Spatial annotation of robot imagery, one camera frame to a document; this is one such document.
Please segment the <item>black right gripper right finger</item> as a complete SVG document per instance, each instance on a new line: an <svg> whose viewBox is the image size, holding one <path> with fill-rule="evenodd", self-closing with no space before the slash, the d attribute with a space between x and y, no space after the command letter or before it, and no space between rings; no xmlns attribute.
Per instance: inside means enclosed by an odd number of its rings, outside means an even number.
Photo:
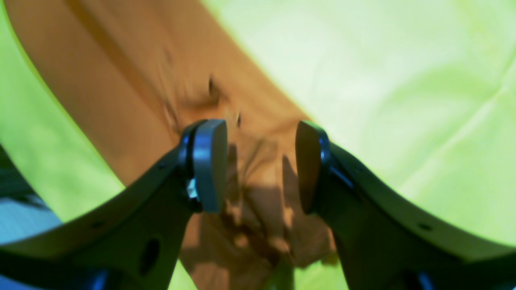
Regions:
<svg viewBox="0 0 516 290"><path fill-rule="evenodd" d="M411 203L315 123L299 122L295 159L302 208L332 230L349 289L514 290L514 246Z"/></svg>

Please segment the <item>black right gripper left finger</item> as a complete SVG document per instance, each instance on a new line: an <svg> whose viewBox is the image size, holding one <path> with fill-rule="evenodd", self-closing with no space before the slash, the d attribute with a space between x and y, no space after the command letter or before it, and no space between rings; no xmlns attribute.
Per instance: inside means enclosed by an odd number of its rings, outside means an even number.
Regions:
<svg viewBox="0 0 516 290"><path fill-rule="evenodd" d="M111 200L2 245L2 290L166 290L191 216L221 211L226 172L226 122L190 125L175 149Z"/></svg>

